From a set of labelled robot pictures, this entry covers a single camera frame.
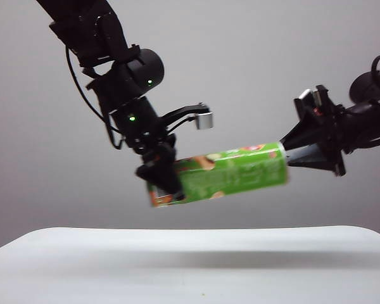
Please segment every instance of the green can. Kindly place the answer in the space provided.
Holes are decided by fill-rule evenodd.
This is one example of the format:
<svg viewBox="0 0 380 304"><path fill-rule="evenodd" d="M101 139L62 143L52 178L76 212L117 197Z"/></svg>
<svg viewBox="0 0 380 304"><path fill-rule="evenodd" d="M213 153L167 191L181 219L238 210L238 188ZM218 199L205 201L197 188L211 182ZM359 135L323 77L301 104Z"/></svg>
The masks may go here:
<svg viewBox="0 0 380 304"><path fill-rule="evenodd" d="M174 168L186 197L174 200L148 183L154 207L220 198L288 181L286 153L280 142L184 158L177 160Z"/></svg>

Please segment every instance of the cylindrical container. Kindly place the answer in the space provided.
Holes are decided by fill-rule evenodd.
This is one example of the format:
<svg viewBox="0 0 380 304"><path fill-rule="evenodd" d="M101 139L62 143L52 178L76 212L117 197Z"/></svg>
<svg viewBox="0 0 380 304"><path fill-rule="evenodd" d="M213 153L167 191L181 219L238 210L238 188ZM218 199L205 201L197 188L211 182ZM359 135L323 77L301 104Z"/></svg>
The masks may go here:
<svg viewBox="0 0 380 304"><path fill-rule="evenodd" d="M148 183L154 207L220 198L288 181L286 154L279 142L185 158L177 160L174 168L186 197L175 200Z"/></svg>

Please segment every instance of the can label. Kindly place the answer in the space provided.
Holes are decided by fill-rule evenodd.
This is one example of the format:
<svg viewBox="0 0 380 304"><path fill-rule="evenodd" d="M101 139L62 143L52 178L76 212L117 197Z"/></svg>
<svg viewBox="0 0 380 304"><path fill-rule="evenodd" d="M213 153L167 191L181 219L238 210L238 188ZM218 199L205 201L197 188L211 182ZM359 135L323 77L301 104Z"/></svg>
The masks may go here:
<svg viewBox="0 0 380 304"><path fill-rule="evenodd" d="M174 200L148 183L153 206L220 198L288 181L286 154L279 142L184 158L177 160L174 168L186 197Z"/></svg>

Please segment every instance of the table surface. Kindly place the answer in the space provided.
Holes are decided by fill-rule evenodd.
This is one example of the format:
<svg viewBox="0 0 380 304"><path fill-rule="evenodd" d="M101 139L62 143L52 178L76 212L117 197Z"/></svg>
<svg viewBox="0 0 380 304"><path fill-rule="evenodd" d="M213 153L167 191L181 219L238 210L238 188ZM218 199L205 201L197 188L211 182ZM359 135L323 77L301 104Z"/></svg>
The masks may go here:
<svg viewBox="0 0 380 304"><path fill-rule="evenodd" d="M380 304L380 234L43 229L0 248L7 303Z"/></svg>

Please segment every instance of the white backdrop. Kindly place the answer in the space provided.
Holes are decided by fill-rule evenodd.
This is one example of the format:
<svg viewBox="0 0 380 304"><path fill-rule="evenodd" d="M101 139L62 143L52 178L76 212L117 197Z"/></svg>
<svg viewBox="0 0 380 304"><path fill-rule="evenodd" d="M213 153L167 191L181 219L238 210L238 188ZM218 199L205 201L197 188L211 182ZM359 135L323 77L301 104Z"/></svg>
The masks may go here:
<svg viewBox="0 0 380 304"><path fill-rule="evenodd" d="M165 64L147 94L157 112L214 111L214 129L177 131L179 158L279 140L298 121L293 98L317 84L349 106L350 84L380 54L380 0L109 2L127 41ZM139 157L110 146L50 21L36 1L0 0L0 246L53 226L380 232L380 148L346 156L344 177L292 168L287 186L151 208Z"/></svg>

